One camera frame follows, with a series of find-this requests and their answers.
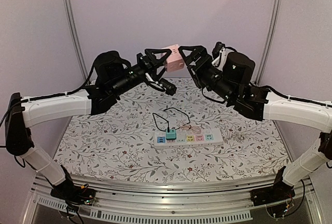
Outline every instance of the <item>wire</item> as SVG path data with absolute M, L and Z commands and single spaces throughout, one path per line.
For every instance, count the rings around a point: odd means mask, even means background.
M 287 208 L 287 211 L 285 211 L 286 214 L 285 214 L 285 215 L 282 215 L 282 218 L 287 217 L 287 216 L 290 216 L 290 215 L 293 215 L 295 212 L 297 212 L 297 211 L 300 209 L 300 207 L 302 206 L 302 203 L 303 203 L 304 200 L 305 200 L 305 196 L 306 196 L 306 187 L 305 187 L 305 183 L 304 183 L 304 181 L 303 181 L 302 179 L 301 179 L 300 181 L 301 181 L 301 183 L 302 183 L 302 185 L 303 185 L 303 196 L 302 196 L 301 202 L 300 202 L 299 205 L 296 207 L 296 209 L 295 209 L 293 212 L 291 212 L 290 214 L 287 214 L 288 211 L 289 211 L 289 209 L 290 209 L 290 208 Z M 295 203 L 295 201 L 294 201 L 294 199 L 293 199 L 293 197 L 292 197 L 291 195 L 287 194 L 287 196 L 290 198 L 290 202 L 288 203 L 289 206 L 291 205 L 292 202 Z M 277 215 L 280 216 L 280 214 L 281 214 L 282 212 L 279 212 L 279 213 L 273 213 L 273 208 L 272 208 L 272 207 L 269 207 L 269 208 L 268 208 L 267 206 L 265 206 L 265 209 L 266 209 L 266 212 L 269 214 L 269 216 L 272 217 L 273 219 L 279 219 L 279 218 L 281 218 L 281 217 L 275 217 L 273 214 L 275 214 L 276 216 L 277 216 Z
M 77 222 L 75 222 L 75 221 L 72 220 L 72 217 L 69 217 L 69 209 L 68 209 L 68 207 L 70 207 L 77 214 L 77 217 L 81 221 L 81 224 L 84 224 L 84 221 L 83 221 L 82 217 L 79 215 L 78 211 L 76 209 L 74 209 L 73 205 L 69 201 L 66 201 L 66 203 L 68 205 L 67 208 L 66 208 L 68 220 L 70 220 L 71 223 L 78 224 Z
M 69 201 L 69 200 L 67 200 L 66 199 L 66 197 L 64 197 L 64 195 L 59 191 L 59 190 L 57 190 L 54 186 L 53 186 L 53 184 L 50 182 L 50 180 L 49 179 L 47 179 L 46 177 L 45 177 L 45 179 L 46 179 L 46 181 L 51 185 L 51 187 L 59 194 L 59 195 L 61 195 L 61 197 L 65 200 L 65 203 L 77 214 L 77 217 L 79 218 L 79 220 L 81 221 L 81 224 L 84 224 L 84 221 L 83 221 L 83 219 L 82 219 L 82 217 L 80 216 L 80 214 L 78 213 L 78 210 L 76 210 L 75 209 L 75 207 L 72 205 L 72 203 L 71 203 L 71 201 Z M 69 210 L 68 210 L 68 206 L 67 206 L 67 217 L 68 217 L 68 220 L 70 220 L 72 223 L 74 223 L 74 224 L 78 224 L 78 223 L 76 223 L 76 222 L 74 222 L 72 219 L 71 219 L 71 217 L 69 217 L 68 215 L 69 215 Z
M 15 161 L 18 163 L 19 166 L 21 166 L 22 168 L 25 168 L 25 160 L 24 159 L 22 159 L 23 160 L 23 164 L 21 164 L 19 162 L 19 160 L 17 160 L 17 156 L 14 156 L 14 158 L 15 158 Z
M 296 208 L 293 212 L 291 212 L 291 213 L 288 214 L 288 215 L 285 215 L 285 217 L 290 216 L 290 215 L 293 215 L 296 211 L 298 211 L 299 208 L 302 206 L 303 201 L 305 200 L 305 196 L 306 196 L 306 186 L 305 186 L 305 182 L 304 182 L 302 179 L 301 179 L 301 183 L 302 183 L 302 185 L 303 185 L 303 196 L 302 196 L 301 202 L 300 202 L 300 204 L 297 206 L 297 208 Z
M 154 121 L 155 121 L 155 124 L 156 124 L 156 127 L 158 128 L 159 131 L 161 132 L 165 132 L 166 130 L 162 130 L 158 127 L 157 125 L 157 121 L 156 121 L 156 118 L 155 118 L 155 115 L 157 115 L 158 117 L 162 118 L 163 120 L 165 120 L 167 122 L 167 130 L 169 131 L 170 130 L 170 122 L 168 120 L 166 120 L 165 118 L 163 118 L 162 116 L 160 116 L 159 114 L 157 113 L 152 113 L 152 116 L 154 118 Z
M 225 47 L 225 49 L 230 49 L 230 50 L 232 50 L 234 52 L 237 52 L 237 50 L 235 48 L 233 48 L 233 47 Z
M 188 118 L 188 123 L 186 123 L 186 124 L 190 124 L 190 118 L 189 118 L 189 116 L 188 116 L 185 112 L 183 112 L 183 111 L 181 111 L 181 110 L 179 110 L 179 109 L 177 109 L 177 108 L 175 108 L 175 107 L 169 107 L 169 108 L 164 109 L 163 111 L 167 111 L 167 110 L 169 110 L 169 109 L 177 110 L 177 111 L 179 111 L 180 113 L 186 115 L 187 118 Z
M 92 76 L 92 73 L 93 73 L 93 69 L 94 67 L 91 66 L 91 69 L 90 69 L 90 72 L 89 72 L 89 75 L 87 77 L 87 79 L 84 81 L 84 83 L 77 89 L 73 90 L 73 91 L 70 91 L 67 93 L 67 95 L 71 95 L 71 94 L 74 94 L 74 93 L 77 93 L 79 90 L 81 90 L 90 80 L 91 76 Z M 29 99 L 29 101 L 38 101 L 38 100 L 44 100 L 44 99 L 50 99 L 50 98 L 53 98 L 53 97 L 60 97 L 60 96 L 66 96 L 66 93 L 55 93 L 55 94 L 50 94 L 50 95 L 44 95 L 44 96 L 37 96 L 37 97 L 32 97 Z M 2 126 L 3 122 L 5 121 L 6 117 L 11 113 L 12 109 L 22 103 L 26 103 L 28 102 L 28 99 L 25 99 L 25 100 L 21 100 L 19 102 L 16 102 L 15 104 L 13 104 L 10 108 L 8 108 L 8 110 L 5 112 L 5 114 L 3 115 L 1 121 L 0 121 L 0 127 Z
M 282 98 L 285 98 L 285 99 L 289 99 L 291 101 L 299 101 L 299 102 L 304 102 L 304 103 L 312 103 L 312 104 L 316 104 L 316 105 L 320 105 L 320 106 L 332 107 L 332 105 L 328 105 L 326 103 L 322 103 L 322 102 L 318 102 L 318 101 L 313 101 L 313 100 L 308 100 L 308 99 L 303 99 L 303 98 L 297 98 L 297 97 L 287 96 L 285 94 L 282 94 L 282 93 L 278 92 L 276 89 L 274 89 L 271 86 L 262 86 L 262 87 L 259 87 L 259 88 L 270 89 L 276 95 L 278 95 L 278 96 L 280 96 Z
M 208 99 L 209 101 L 213 101 L 213 102 L 215 102 L 215 103 L 223 104 L 223 103 L 226 102 L 226 101 L 218 101 L 218 100 L 215 100 L 215 99 L 213 99 L 213 98 L 210 98 L 210 97 L 206 96 L 206 95 L 204 94 L 204 88 L 202 88 L 202 95 L 203 95 L 206 99 Z
M 83 89 L 83 87 L 85 87 L 85 85 L 89 82 L 89 80 L 92 76 L 92 73 L 93 73 L 93 69 L 94 69 L 94 67 L 91 66 L 91 69 L 90 69 L 90 72 L 89 72 L 89 75 L 88 75 L 87 79 L 77 89 L 75 89 L 73 91 L 70 91 L 70 92 L 67 92 L 67 94 L 66 93 L 55 93 L 55 94 L 50 94 L 50 95 L 37 96 L 37 97 L 30 98 L 29 101 L 39 101 L 39 100 L 45 100 L 45 99 L 50 99 L 50 98 L 54 98 L 54 97 L 66 96 L 66 95 L 71 95 L 71 94 L 77 93 L 79 90 Z
M 152 87 L 153 89 L 159 91 L 159 92 L 165 92 L 166 89 L 162 88 L 161 86 L 159 86 L 159 84 L 157 84 L 155 81 L 148 81 L 148 80 L 144 80 L 145 84 L 147 84 L 149 87 Z

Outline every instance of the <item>power cord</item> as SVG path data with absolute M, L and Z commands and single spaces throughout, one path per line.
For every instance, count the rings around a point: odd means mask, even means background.
M 322 102 L 318 102 L 318 101 L 313 101 L 313 100 L 308 100 L 308 99 L 303 99 L 303 98 L 298 98 L 298 97 L 293 97 L 293 96 L 288 96 L 288 95 L 282 94 L 282 93 L 278 92 L 276 89 L 274 89 L 271 86 L 262 86 L 262 87 L 259 87 L 259 88 L 270 89 L 276 95 L 278 95 L 278 96 L 280 96 L 282 98 L 285 98 L 285 99 L 289 99 L 291 101 L 299 101 L 299 102 L 304 102 L 304 103 L 312 103 L 312 104 L 316 104 L 316 105 L 320 105 L 320 106 L 332 107 L 332 105 L 328 105 L 328 104 L 325 104 L 325 103 L 322 103 Z
M 302 185 L 303 185 L 303 196 L 302 196 L 301 202 L 300 202 L 300 204 L 297 206 L 297 208 L 296 208 L 293 212 L 291 212 L 291 213 L 288 214 L 288 215 L 285 215 L 286 217 L 287 217 L 287 216 L 290 216 L 290 215 L 293 215 L 295 212 L 297 212 L 297 211 L 300 209 L 300 207 L 302 206 L 303 201 L 305 200 L 305 196 L 306 196 L 306 186 L 305 186 L 305 182 L 304 182 L 302 179 L 301 179 L 301 183 L 302 183 Z
M 190 118 L 189 118 L 189 115 L 187 115 L 185 112 L 183 112 L 183 111 L 181 111 L 181 110 L 179 110 L 179 109 L 177 109 L 177 108 L 175 108 L 175 107 L 169 107 L 169 108 L 164 109 L 163 111 L 167 111 L 167 110 L 170 110 L 170 109 L 177 110 L 177 111 L 179 111 L 180 113 L 186 115 L 187 118 L 188 118 L 188 122 L 187 122 L 186 124 L 190 124 Z M 167 119 L 165 119 L 164 117 L 160 116 L 160 115 L 157 114 L 157 113 L 152 113 L 152 116 L 153 116 L 153 118 L 154 118 L 155 125 L 156 125 L 156 127 L 157 127 L 157 129 L 158 129 L 159 131 L 161 131 L 161 132 L 165 132 L 165 131 L 168 131 L 168 132 L 169 132 L 169 131 L 170 131 L 170 122 L 169 122 Z M 158 116 L 159 118 L 162 118 L 163 120 L 165 120 L 165 121 L 167 122 L 167 129 L 166 129 L 166 130 L 163 130 L 163 129 L 161 129 L 161 128 L 158 127 L 157 120 L 156 120 L 156 117 L 155 117 L 155 116 Z
M 57 189 L 53 186 L 53 184 L 49 181 L 49 179 L 47 179 L 46 177 L 45 177 L 45 179 L 46 179 L 46 181 L 51 185 L 51 187 L 52 187 L 52 188 L 53 188 L 53 189 L 54 189 L 59 195 L 61 195 L 61 197 L 64 199 L 65 203 L 68 205 L 67 208 L 66 208 L 66 210 L 67 210 L 67 218 L 68 218 L 68 220 L 70 220 L 71 223 L 78 224 L 77 222 L 73 221 L 72 218 L 69 216 L 69 209 L 68 209 L 68 207 L 69 207 L 69 208 L 71 208 L 71 209 L 75 212 L 75 214 L 77 215 L 77 217 L 78 217 L 79 220 L 81 221 L 81 224 L 84 224 L 84 221 L 83 221 L 82 217 L 81 217 L 80 214 L 78 213 L 78 210 L 73 206 L 72 202 L 69 201 L 69 200 L 67 200 L 66 197 L 64 197 L 64 195 L 63 195 L 59 190 L 57 190 Z
M 162 118 L 163 120 L 165 120 L 165 121 L 167 122 L 167 131 L 170 131 L 170 122 L 169 122 L 168 120 L 166 120 L 164 117 L 160 116 L 159 114 L 157 114 L 157 113 L 152 113 L 152 116 L 153 116 L 153 118 L 154 118 L 154 121 L 155 121 L 155 124 L 156 124 L 156 127 L 158 128 L 158 130 L 161 131 L 161 132 L 165 132 L 165 131 L 166 131 L 166 130 L 162 130 L 162 129 L 160 129 L 160 128 L 158 127 L 158 124 L 157 124 L 157 121 L 156 121 L 156 117 L 155 117 L 155 115 L 158 116 L 159 118 Z
M 25 168 L 25 160 L 24 160 L 24 159 L 22 159 L 22 160 L 23 160 L 23 164 L 21 164 L 21 163 L 19 162 L 19 160 L 17 160 L 17 156 L 14 156 L 14 158 L 15 158 L 15 161 L 17 162 L 17 164 L 18 164 L 19 166 L 21 166 L 22 168 Z
M 303 186 L 303 195 L 302 195 L 302 199 L 301 199 L 299 205 L 296 207 L 296 209 L 295 209 L 293 212 L 291 212 L 291 213 L 289 213 L 289 214 L 286 213 L 285 215 L 283 215 L 283 217 L 287 217 L 287 216 L 290 216 L 290 215 L 295 214 L 295 213 L 301 208 L 301 206 L 302 206 L 302 204 L 303 204 L 303 202 L 304 202 L 304 200 L 305 200 L 305 196 L 306 196 L 306 186 L 305 186 L 305 183 L 304 183 L 304 181 L 303 181 L 302 179 L 301 179 L 300 181 L 301 181 L 302 186 Z M 291 195 L 289 195 L 289 197 L 290 197 L 290 203 L 289 203 L 288 205 L 290 205 L 292 202 L 295 202 L 294 199 L 291 197 Z M 268 211 L 268 208 L 267 208 L 267 207 L 266 207 L 266 211 L 267 211 L 267 213 L 269 214 L 269 216 L 271 216 L 273 219 L 278 219 L 278 218 L 275 218 L 275 217 L 273 216 L 273 213 L 272 213 L 272 212 Z
M 181 111 L 181 110 L 179 110 L 179 109 L 177 109 L 177 108 L 175 108 L 175 107 L 169 107 L 169 108 L 164 109 L 163 111 L 167 111 L 167 110 L 170 110 L 170 109 L 173 109 L 173 110 L 179 111 L 180 113 L 186 115 L 187 118 L 188 118 L 188 123 L 186 123 L 186 124 L 190 124 L 190 118 L 189 118 L 189 115 L 187 115 L 185 112 L 183 112 L 183 111 Z
M 94 67 L 91 66 L 91 69 L 90 69 L 90 72 L 89 72 L 89 75 L 88 75 L 87 79 L 84 81 L 84 83 L 79 88 L 77 88 L 77 89 L 75 89 L 73 91 L 70 91 L 67 94 L 66 93 L 55 93 L 55 94 L 50 94 L 50 95 L 33 97 L 33 98 L 30 98 L 29 101 L 38 101 L 38 100 L 50 99 L 50 98 L 54 98 L 54 97 L 66 96 L 66 95 L 71 95 L 71 94 L 77 93 L 79 90 L 81 90 L 89 82 L 89 80 L 90 80 L 90 78 L 92 76 L 92 73 L 93 73 L 93 68 Z M 18 105 L 20 105 L 20 104 L 22 104 L 22 103 L 26 103 L 26 102 L 28 102 L 28 99 L 16 102 L 10 108 L 8 108 L 8 110 L 5 112 L 4 116 L 2 117 L 2 119 L 0 121 L 0 128 L 1 128 L 2 124 L 4 123 L 5 119 L 7 118 L 7 116 L 13 110 L 13 108 L 16 107 L 16 106 L 18 106 Z M 14 156 L 14 159 L 17 162 L 18 165 L 20 165 L 22 168 L 25 168 L 25 160 L 24 159 L 22 159 L 23 160 L 23 164 L 21 164 L 17 160 L 16 156 Z
M 213 98 L 210 98 L 210 97 L 206 96 L 206 95 L 204 94 L 204 88 L 202 88 L 202 95 L 203 95 L 206 99 L 208 99 L 209 101 L 213 101 L 213 102 L 215 102 L 215 103 L 224 104 L 224 103 L 226 102 L 226 101 L 218 101 L 218 100 L 215 100 L 215 99 L 213 99 Z

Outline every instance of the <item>metal pole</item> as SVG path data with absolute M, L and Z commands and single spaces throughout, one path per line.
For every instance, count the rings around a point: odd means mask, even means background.
M 276 26 L 276 22 L 277 22 L 277 19 L 278 19 L 280 4 L 281 4 L 281 0 L 274 0 L 272 16 L 271 16 L 271 21 L 270 21 L 270 26 L 269 26 L 269 32 L 268 32 L 268 35 L 267 35 L 267 38 L 266 38 L 262 59 L 261 59 L 261 62 L 259 64 L 257 77 L 254 81 L 254 83 L 256 85 L 259 85 L 260 82 L 261 82 L 261 79 L 262 79 L 262 76 L 263 76 L 263 73 L 264 73 L 264 70 L 265 70 L 266 62 L 268 60 L 268 56 L 269 56 L 269 52 L 270 52 L 270 49 L 271 49 L 272 40 L 273 40 L 273 36 L 274 36 L 275 26 Z
M 67 15 L 67 20 L 68 20 L 68 24 L 69 24 L 70 33 L 72 36 L 72 41 L 73 41 L 78 65 L 81 70 L 83 79 L 86 80 L 88 77 L 88 71 L 87 71 L 87 67 L 85 65 L 85 61 L 83 58 L 81 46 L 79 44 L 79 39 L 78 39 L 78 34 L 77 34 L 76 25 L 75 25 L 75 21 L 74 21 L 71 0 L 63 0 L 63 3 L 64 3 L 66 15 Z

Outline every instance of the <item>electrical outlet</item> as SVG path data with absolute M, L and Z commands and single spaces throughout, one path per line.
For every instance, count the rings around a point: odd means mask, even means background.
M 212 134 L 206 134 L 205 139 L 206 140 L 213 140 L 213 135 Z
M 180 135 L 177 136 L 176 140 L 177 140 L 178 143 L 185 142 L 186 141 L 186 135 L 180 134 Z
M 194 141 L 195 141 L 195 137 L 194 137 L 194 135 L 188 135 L 188 136 L 187 136 L 187 141 L 188 141 L 188 142 L 194 142 Z
M 204 141 L 204 135 L 196 135 L 197 141 Z
M 157 137 L 157 143 L 158 144 L 164 144 L 164 143 L 166 143 L 165 137 Z

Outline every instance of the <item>pink cube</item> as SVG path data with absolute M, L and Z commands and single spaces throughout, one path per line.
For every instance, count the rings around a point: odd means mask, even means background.
M 180 70 L 185 66 L 185 62 L 178 51 L 178 47 L 178 44 L 175 44 L 164 48 L 172 51 L 172 54 L 167 58 L 165 64 L 165 68 L 168 73 Z

